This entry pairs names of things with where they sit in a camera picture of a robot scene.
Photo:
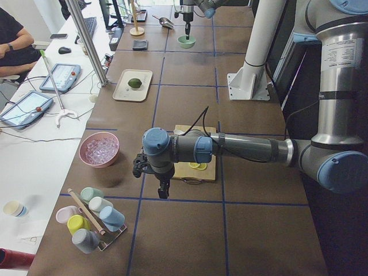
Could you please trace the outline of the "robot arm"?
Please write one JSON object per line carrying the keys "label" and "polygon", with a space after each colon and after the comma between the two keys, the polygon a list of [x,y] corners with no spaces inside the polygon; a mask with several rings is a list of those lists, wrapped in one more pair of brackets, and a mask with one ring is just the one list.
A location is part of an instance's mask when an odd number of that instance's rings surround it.
{"label": "robot arm", "polygon": [[357,134],[357,100],[367,49],[366,1],[298,1],[294,22],[297,43],[320,43],[320,89],[317,130],[309,140],[261,139],[210,133],[191,126],[181,135],[162,128],[143,134],[133,174],[152,174],[158,195],[168,198],[174,165],[209,163],[214,156],[233,156],[257,163],[296,167],[334,193],[367,185],[367,155]]}
{"label": "robot arm", "polygon": [[185,22],[185,37],[186,40],[190,38],[191,22],[194,18],[194,7],[197,6],[206,18],[212,18],[216,13],[216,9],[227,3],[226,0],[183,0],[179,1],[179,9],[175,8],[174,17],[178,18],[180,14],[183,15]]}

